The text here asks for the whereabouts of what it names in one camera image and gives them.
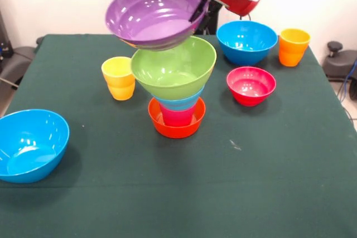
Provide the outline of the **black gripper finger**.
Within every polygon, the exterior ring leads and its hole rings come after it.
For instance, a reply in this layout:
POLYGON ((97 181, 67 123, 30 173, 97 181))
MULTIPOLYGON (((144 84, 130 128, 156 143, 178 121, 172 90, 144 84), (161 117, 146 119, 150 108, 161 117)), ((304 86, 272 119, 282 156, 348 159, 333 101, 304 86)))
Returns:
POLYGON ((189 22, 195 22, 200 16, 204 17, 205 13, 207 12, 209 6, 209 0, 201 0, 194 10, 193 14, 191 15, 189 22))
POLYGON ((198 27, 198 34, 204 34, 209 27, 210 20, 213 16, 213 13, 211 11, 211 6, 208 6, 207 12, 205 13, 202 21, 199 24, 198 27))

